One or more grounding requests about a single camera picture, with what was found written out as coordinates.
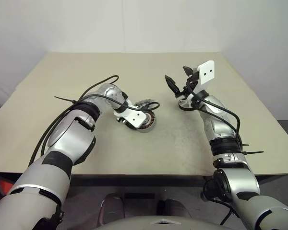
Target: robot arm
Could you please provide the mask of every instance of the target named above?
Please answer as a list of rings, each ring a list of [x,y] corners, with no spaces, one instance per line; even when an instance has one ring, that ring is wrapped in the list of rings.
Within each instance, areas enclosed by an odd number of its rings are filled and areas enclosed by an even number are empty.
[[[258,182],[245,158],[247,153],[242,151],[241,139],[228,124],[227,112],[211,105],[224,108],[217,98],[205,91],[214,78],[214,61],[194,69],[183,68],[188,79],[182,92],[172,78],[166,76],[166,81],[176,97],[183,97],[179,101],[180,109],[197,109],[203,119],[213,165],[217,168],[214,178],[204,187],[204,195],[209,200],[219,198],[230,204],[247,229],[288,230],[288,207],[272,197],[260,195]]]
[[[0,230],[56,229],[62,221],[61,206],[69,189],[72,167],[85,161],[94,148],[95,123],[107,105],[132,129],[149,131],[155,125],[150,106],[156,103],[145,100],[132,105],[113,84],[101,85],[81,102],[64,114],[53,129],[47,152],[28,167],[1,199]]]

